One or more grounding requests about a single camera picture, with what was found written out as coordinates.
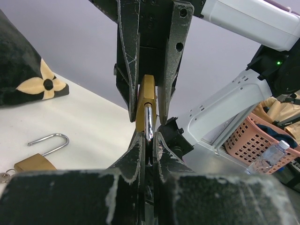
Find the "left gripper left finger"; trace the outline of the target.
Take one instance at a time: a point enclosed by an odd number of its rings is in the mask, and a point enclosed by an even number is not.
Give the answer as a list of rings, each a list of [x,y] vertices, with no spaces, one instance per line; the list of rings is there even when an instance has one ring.
[[[145,220],[145,136],[137,132],[128,150],[109,167],[113,183],[105,197],[108,225],[141,225]]]

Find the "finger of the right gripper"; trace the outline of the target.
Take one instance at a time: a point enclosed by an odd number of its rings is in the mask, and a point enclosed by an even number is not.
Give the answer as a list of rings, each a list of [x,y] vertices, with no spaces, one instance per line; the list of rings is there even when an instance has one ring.
[[[139,75],[139,15],[140,1],[119,0],[116,86],[124,99],[129,120],[135,121]]]
[[[169,114],[172,88],[183,54],[194,7],[190,2],[173,1],[170,31],[166,43],[165,66],[162,82],[157,87],[159,119],[166,124]]]

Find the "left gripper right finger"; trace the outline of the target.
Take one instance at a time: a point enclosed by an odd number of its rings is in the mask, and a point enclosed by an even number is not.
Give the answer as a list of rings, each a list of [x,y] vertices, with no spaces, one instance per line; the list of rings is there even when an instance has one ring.
[[[180,199],[178,183],[182,175],[194,173],[167,146],[162,134],[153,140],[154,217],[159,225],[176,225],[176,204]]]

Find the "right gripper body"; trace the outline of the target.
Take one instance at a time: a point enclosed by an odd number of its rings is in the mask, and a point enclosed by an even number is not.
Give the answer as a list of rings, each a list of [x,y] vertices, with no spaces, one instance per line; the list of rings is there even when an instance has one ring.
[[[93,5],[118,26],[118,0],[95,0]],[[153,75],[155,86],[162,82],[165,66],[165,51],[170,31],[173,0],[139,0],[139,75],[138,85],[145,75]],[[181,0],[190,2],[194,7],[193,16],[202,18],[203,0]],[[172,96],[177,82],[172,85]]]

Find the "medium brass padlock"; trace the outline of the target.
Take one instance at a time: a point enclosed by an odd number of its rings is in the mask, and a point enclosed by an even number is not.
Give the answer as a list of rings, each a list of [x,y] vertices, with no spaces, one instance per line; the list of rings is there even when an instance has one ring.
[[[148,143],[153,140],[157,119],[156,90],[153,75],[145,75],[142,79],[137,102],[135,126],[137,132],[144,132]]]

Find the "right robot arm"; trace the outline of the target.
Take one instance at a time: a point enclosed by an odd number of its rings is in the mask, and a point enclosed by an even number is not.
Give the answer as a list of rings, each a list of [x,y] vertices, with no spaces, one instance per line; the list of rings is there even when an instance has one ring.
[[[117,24],[116,86],[137,122],[142,84],[154,76],[165,140],[184,153],[209,131],[269,98],[300,88],[300,15],[272,0],[95,0]],[[169,106],[193,17],[260,44],[231,83],[190,112],[170,119]]]

